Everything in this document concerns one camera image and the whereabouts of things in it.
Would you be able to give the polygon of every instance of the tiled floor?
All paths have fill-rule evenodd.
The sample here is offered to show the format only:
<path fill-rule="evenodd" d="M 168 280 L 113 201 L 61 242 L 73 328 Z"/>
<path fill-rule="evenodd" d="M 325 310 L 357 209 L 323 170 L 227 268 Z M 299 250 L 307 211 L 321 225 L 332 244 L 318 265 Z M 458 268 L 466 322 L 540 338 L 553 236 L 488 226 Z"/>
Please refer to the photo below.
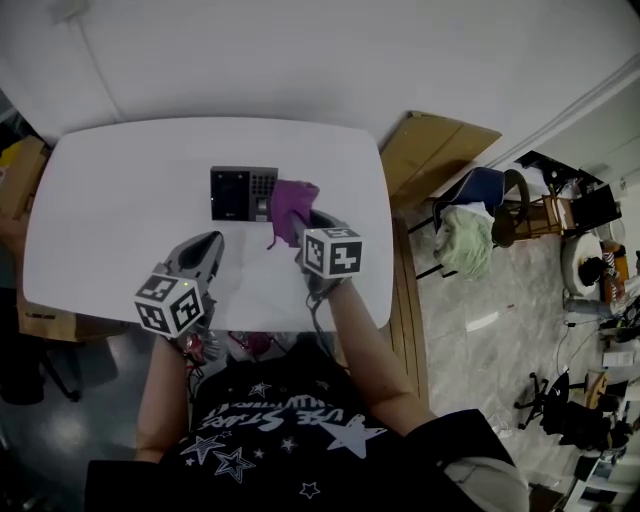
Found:
<path fill-rule="evenodd" d="M 409 215 L 407 224 L 429 216 L 424 208 Z M 432 256 L 434 236 L 432 225 L 410 235 L 417 273 L 437 263 Z M 527 397 L 531 396 L 530 372 L 552 383 L 556 379 L 556 347 L 567 332 L 565 320 L 596 319 L 595 315 L 567 317 L 562 309 L 560 244 L 560 237 L 548 236 L 496 248 L 490 274 L 479 281 L 460 275 L 445 279 L 440 273 L 418 281 L 434 412 L 478 408 L 487 419 L 497 414 L 512 431 L 504 445 L 532 477 L 534 472 L 558 478 L 571 474 L 577 450 L 558 446 L 558 437 L 545 435 L 539 420 L 525 431 L 518 430 L 524 415 L 513 403 L 527 389 Z M 474 322 L 478 326 L 482 324 L 478 320 L 496 316 L 489 325 L 472 330 Z M 593 333 L 571 363 L 573 382 L 581 381 L 588 369 L 600 368 L 596 328 L 593 321 L 577 325 L 561 347 L 560 368 Z"/>

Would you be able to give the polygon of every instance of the star print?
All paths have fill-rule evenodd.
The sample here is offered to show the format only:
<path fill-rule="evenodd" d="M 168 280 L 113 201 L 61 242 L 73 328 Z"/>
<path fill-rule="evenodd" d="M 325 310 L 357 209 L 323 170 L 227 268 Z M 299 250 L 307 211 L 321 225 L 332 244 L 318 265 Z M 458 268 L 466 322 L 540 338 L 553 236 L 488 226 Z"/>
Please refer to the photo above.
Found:
<path fill-rule="evenodd" d="M 291 453 L 296 446 L 298 445 L 293 442 L 293 437 L 287 437 L 282 440 L 282 446 L 280 446 L 280 448 L 287 450 L 287 453 Z"/>
<path fill-rule="evenodd" d="M 187 453 L 196 452 L 198 454 L 198 464 L 202 466 L 207 453 L 209 453 L 209 450 L 226 446 L 222 443 L 217 443 L 217 438 L 218 436 L 213 436 L 209 439 L 202 439 L 200 436 L 196 436 L 196 442 L 189 446 L 189 448 L 187 448 L 186 450 L 180 452 L 180 455 L 186 455 Z"/>
<path fill-rule="evenodd" d="M 303 496 L 306 496 L 309 499 L 313 498 L 316 494 L 320 494 L 320 491 L 318 490 L 316 485 L 317 485 L 316 482 L 313 482 L 310 484 L 303 483 L 300 494 L 302 494 Z"/>
<path fill-rule="evenodd" d="M 222 452 L 213 452 L 218 457 L 220 466 L 216 469 L 215 474 L 229 473 L 233 479 L 239 484 L 242 483 L 242 471 L 245 469 L 255 468 L 256 465 L 242 458 L 242 447 L 238 448 L 231 455 Z"/>
<path fill-rule="evenodd" d="M 256 384 L 251 387 L 251 391 L 249 392 L 249 396 L 251 395 L 260 395 L 264 398 L 264 392 L 271 387 L 271 384 L 265 384 L 261 382 L 260 384 Z"/>
<path fill-rule="evenodd" d="M 356 414 L 346 426 L 334 425 L 324 421 L 318 423 L 318 425 L 335 437 L 335 440 L 327 450 L 335 450 L 344 446 L 361 459 L 367 457 L 367 439 L 379 436 L 387 431 L 386 428 L 365 428 L 364 416 L 361 414 Z"/>

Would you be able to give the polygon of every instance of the black device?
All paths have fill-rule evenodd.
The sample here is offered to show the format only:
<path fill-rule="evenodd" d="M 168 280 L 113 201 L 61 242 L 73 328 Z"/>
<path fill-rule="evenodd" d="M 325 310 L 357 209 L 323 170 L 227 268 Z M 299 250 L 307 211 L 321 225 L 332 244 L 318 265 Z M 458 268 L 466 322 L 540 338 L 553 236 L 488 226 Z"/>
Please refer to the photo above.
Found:
<path fill-rule="evenodd" d="M 212 167 L 211 218 L 271 222 L 271 194 L 278 179 L 273 167 Z"/>

